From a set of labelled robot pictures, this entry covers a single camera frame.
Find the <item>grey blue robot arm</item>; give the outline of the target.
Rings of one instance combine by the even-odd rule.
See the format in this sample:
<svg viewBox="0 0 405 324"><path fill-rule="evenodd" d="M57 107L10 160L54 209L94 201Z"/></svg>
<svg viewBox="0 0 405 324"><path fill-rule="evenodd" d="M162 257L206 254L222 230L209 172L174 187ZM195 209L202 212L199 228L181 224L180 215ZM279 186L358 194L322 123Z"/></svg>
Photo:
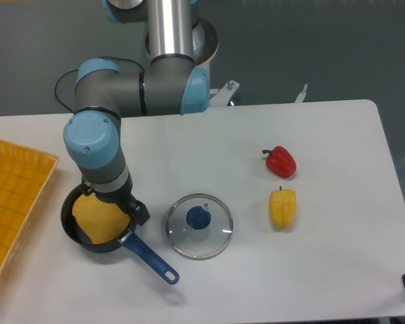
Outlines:
<svg viewBox="0 0 405 324"><path fill-rule="evenodd" d="M150 217L132 195L132 178L121 148L124 117L185 115L209 106L209 76L196 66L193 31L196 1L104 1L116 22L148 22L149 71L124 74L108 59L85 61L78 69L74 115L63 139L89 188L116 204L138 225Z"/></svg>

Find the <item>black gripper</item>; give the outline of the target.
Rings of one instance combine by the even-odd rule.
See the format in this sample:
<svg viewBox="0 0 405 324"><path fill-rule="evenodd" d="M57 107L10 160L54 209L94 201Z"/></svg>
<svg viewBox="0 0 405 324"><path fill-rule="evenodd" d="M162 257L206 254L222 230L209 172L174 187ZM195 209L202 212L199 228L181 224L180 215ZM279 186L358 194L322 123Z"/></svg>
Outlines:
<svg viewBox="0 0 405 324"><path fill-rule="evenodd" d="M132 196L131 191L131 182L126 182L121 188L107 193L96 191L88 183L82 184L83 195L89 196L94 194L103 203L117 205L125 214L131 215L132 220L137 225L143 226L150 219L150 213L144 203Z"/></svg>

